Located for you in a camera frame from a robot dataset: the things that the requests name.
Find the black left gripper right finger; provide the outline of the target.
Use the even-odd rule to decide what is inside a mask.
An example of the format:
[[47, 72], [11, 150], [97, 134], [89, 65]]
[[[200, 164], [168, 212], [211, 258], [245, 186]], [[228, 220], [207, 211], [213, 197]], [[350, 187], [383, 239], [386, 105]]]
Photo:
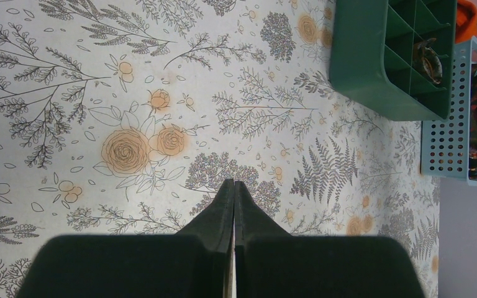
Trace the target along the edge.
[[381, 236], [293, 236], [234, 191], [239, 297], [423, 297], [399, 242]]

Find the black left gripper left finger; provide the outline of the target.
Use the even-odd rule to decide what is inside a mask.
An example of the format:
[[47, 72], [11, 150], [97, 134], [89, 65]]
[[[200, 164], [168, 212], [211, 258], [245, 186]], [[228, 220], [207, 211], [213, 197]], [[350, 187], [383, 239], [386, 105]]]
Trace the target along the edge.
[[231, 297], [234, 182], [180, 231], [60, 235], [35, 257], [18, 297]]

